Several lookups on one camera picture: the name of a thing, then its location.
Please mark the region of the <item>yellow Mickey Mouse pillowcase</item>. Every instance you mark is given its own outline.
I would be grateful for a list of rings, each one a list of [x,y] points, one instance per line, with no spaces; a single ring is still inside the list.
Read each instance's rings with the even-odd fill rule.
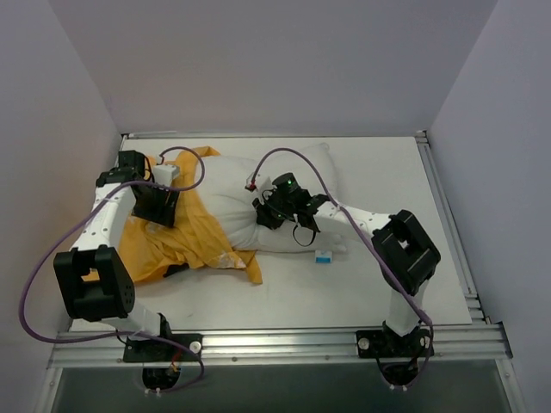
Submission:
[[[205,199],[197,189],[180,193],[171,228],[124,214],[121,240],[115,246],[133,281],[160,280],[169,268],[187,264],[192,269],[243,270],[249,282],[263,282],[255,252],[231,245],[221,220],[203,205]]]

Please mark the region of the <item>white pillow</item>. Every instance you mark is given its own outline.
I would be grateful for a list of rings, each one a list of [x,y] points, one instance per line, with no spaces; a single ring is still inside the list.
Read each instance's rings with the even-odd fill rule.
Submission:
[[[297,150],[308,158],[321,174],[331,195],[337,195],[337,170],[327,143],[310,145]],[[235,250],[257,250],[271,253],[298,253],[302,251],[329,250],[345,253],[342,237],[321,232],[307,247],[299,245],[293,237],[294,225],[284,222],[276,230],[256,223],[257,214],[252,205],[255,195],[245,189],[246,179],[259,163],[247,157],[217,156],[204,158],[206,175],[197,189],[203,206],[220,224],[230,245]],[[260,169],[260,175],[270,180],[291,172],[302,188],[310,194],[323,194],[317,176],[306,162],[297,155],[280,151],[271,155]]]

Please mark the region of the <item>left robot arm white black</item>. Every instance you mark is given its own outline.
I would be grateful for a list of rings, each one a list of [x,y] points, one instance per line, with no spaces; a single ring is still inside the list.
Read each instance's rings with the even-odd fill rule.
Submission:
[[[174,165],[150,165],[140,152],[120,152],[117,166],[96,179],[96,215],[71,249],[53,260],[71,318],[134,333],[144,340],[143,351],[155,361],[173,352],[170,326],[162,314],[137,302],[133,281],[117,249],[128,217],[165,228],[174,225],[178,193],[169,187],[179,174]]]

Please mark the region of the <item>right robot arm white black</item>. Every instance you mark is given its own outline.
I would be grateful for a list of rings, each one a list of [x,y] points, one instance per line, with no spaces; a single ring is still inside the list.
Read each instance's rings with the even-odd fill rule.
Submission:
[[[383,347],[400,355],[412,346],[412,332],[426,319],[419,315],[426,285],[441,261],[439,250],[413,213],[372,213],[346,206],[327,188],[310,194],[292,173],[275,180],[250,177],[245,188],[255,195],[258,224],[272,231],[289,222],[314,236],[327,232],[363,242],[393,289]]]

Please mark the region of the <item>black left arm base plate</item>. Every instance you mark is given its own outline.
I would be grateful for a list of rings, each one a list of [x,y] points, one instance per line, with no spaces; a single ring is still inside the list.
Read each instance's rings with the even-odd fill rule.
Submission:
[[[202,334],[176,333],[169,340],[176,342],[178,347],[159,340],[134,340],[128,337],[122,360],[126,363],[191,362],[201,355]]]

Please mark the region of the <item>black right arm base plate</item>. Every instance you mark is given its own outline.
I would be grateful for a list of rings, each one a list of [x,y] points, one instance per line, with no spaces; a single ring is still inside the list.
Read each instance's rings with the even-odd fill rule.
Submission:
[[[378,330],[358,330],[356,348],[359,358],[395,359],[432,356],[432,336],[428,329],[415,328],[413,332],[399,336],[384,326]]]

